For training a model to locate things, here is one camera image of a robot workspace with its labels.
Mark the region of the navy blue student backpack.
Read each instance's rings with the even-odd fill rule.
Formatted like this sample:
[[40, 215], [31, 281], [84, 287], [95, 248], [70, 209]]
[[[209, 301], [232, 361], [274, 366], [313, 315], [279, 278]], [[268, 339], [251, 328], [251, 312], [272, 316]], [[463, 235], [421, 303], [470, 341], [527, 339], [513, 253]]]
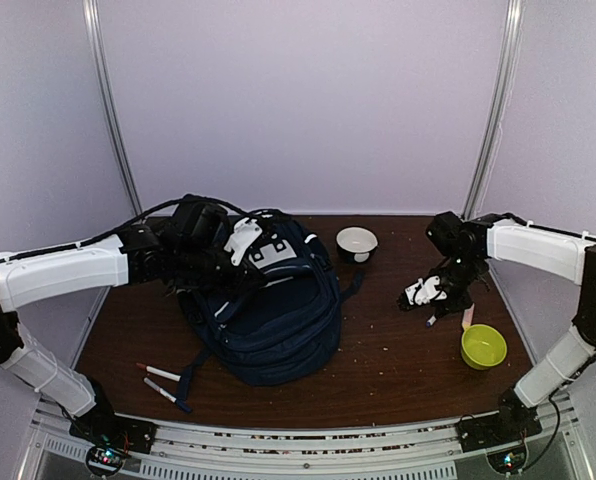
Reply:
[[342, 305], [360, 289], [363, 270], [341, 288], [326, 247], [295, 219], [273, 225], [270, 238], [250, 247], [247, 258], [262, 274], [261, 285], [234, 296], [177, 293], [204, 345], [177, 382], [175, 401], [184, 411], [194, 372], [210, 356], [248, 385], [274, 386], [315, 372], [338, 350]]

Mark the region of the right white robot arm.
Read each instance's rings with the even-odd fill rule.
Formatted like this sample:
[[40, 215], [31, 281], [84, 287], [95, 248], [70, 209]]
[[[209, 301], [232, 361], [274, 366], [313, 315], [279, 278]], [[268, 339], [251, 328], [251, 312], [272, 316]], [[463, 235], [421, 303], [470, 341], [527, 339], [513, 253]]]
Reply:
[[452, 212], [436, 215], [427, 238], [447, 259], [423, 286], [430, 303], [462, 310], [469, 285], [491, 260], [509, 261], [565, 278], [579, 286], [571, 327], [545, 357], [510, 389], [507, 405], [491, 419], [497, 440], [513, 440], [537, 406], [596, 359], [596, 237], [536, 225], [511, 214], [463, 221]]

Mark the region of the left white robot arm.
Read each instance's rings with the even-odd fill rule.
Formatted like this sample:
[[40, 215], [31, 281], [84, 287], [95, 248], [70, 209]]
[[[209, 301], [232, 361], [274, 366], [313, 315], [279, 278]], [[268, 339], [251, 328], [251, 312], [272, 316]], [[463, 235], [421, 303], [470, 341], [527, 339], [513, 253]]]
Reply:
[[122, 433], [120, 419], [101, 388], [66, 366], [19, 322], [19, 308], [74, 292], [138, 285], [159, 280], [187, 288], [238, 284], [254, 266], [247, 250], [262, 234], [247, 219], [226, 239], [157, 234], [147, 226], [129, 226], [101, 239], [46, 249], [0, 254], [0, 368], [50, 397], [101, 444]]

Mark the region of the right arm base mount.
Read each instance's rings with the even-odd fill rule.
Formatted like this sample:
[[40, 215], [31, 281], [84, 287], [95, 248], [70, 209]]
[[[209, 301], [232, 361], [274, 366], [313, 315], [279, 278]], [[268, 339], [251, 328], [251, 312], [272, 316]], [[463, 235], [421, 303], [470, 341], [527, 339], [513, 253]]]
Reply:
[[536, 407], [525, 406], [508, 390], [499, 398], [498, 410], [483, 416], [463, 415], [456, 423], [464, 453], [483, 450], [489, 467], [498, 474], [520, 474], [530, 464], [527, 440], [540, 434]]

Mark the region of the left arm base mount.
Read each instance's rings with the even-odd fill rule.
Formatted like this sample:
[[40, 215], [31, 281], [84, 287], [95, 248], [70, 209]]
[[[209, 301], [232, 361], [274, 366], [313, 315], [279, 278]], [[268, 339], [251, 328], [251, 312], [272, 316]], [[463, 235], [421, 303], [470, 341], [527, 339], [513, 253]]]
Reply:
[[75, 416], [61, 406], [70, 423], [69, 433], [91, 444], [85, 454], [85, 467], [95, 477], [107, 479], [118, 474], [134, 454], [152, 451], [156, 425], [149, 421], [117, 415], [112, 409], [95, 406]]

